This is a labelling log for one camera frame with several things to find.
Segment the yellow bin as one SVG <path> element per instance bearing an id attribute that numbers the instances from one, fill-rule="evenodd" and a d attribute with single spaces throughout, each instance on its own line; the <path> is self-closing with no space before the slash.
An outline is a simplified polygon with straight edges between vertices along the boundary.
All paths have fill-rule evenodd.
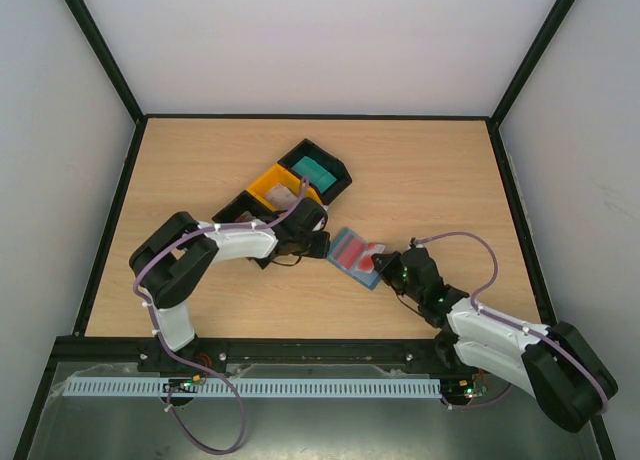
<path id="1" fill-rule="evenodd" d="M 247 191 L 271 211 L 286 210 L 295 203 L 302 188 L 301 178 L 274 164 Z"/>

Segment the black bin with teal cards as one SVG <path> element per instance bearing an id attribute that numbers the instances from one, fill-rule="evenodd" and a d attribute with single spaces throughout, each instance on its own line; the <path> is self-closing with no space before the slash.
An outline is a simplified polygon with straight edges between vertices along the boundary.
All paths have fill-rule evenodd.
<path id="1" fill-rule="evenodd" d="M 303 139 L 278 160 L 299 177 L 306 176 L 323 205 L 330 205 L 351 184 L 344 163 L 309 139 Z"/>

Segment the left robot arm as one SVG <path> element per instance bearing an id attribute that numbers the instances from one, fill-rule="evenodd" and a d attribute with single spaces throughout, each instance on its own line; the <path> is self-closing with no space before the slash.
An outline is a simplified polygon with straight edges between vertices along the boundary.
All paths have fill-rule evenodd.
<path id="1" fill-rule="evenodd" d="M 323 259 L 330 234 L 328 212 L 311 198 L 289 209 L 231 223 L 198 222 L 188 212 L 173 214 L 129 259 L 134 293 L 149 310 L 154 335 L 177 352 L 196 338 L 188 298 L 208 269 L 238 259 L 281 256 Z"/>

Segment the black bin with red cards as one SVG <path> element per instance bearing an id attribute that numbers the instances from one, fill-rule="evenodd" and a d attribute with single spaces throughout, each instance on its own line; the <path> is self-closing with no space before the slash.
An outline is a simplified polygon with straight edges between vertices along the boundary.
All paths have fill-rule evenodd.
<path id="1" fill-rule="evenodd" d="M 271 263 L 278 243 L 274 227 L 265 228 L 274 219 L 273 212 L 257 200 L 248 191 L 242 191 L 228 205 L 212 217 L 217 224 L 255 223 L 251 227 L 241 228 L 237 232 L 226 231 L 229 238 L 222 239 L 214 263 L 246 258 L 253 260 L 264 270 Z"/>

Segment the teal card holder wallet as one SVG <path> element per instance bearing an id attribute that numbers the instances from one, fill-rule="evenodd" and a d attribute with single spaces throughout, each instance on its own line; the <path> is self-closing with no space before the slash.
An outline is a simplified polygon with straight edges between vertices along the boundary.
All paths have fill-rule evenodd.
<path id="1" fill-rule="evenodd" d="M 384 244 L 366 241 L 352 229 L 343 228 L 331 241 L 327 260 L 368 290 L 374 290 L 381 278 L 372 256 L 385 250 Z"/>

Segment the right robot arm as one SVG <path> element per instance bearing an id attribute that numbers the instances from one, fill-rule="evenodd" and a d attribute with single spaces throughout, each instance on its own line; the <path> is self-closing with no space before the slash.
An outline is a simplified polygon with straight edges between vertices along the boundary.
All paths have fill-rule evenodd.
<path id="1" fill-rule="evenodd" d="M 603 413 L 619 387 L 580 331 L 521 320 L 444 282 L 428 251 L 377 253 L 373 267 L 399 298 L 438 329 L 436 359 L 445 370 L 487 371 L 532 396 L 557 426 L 577 432 Z"/>

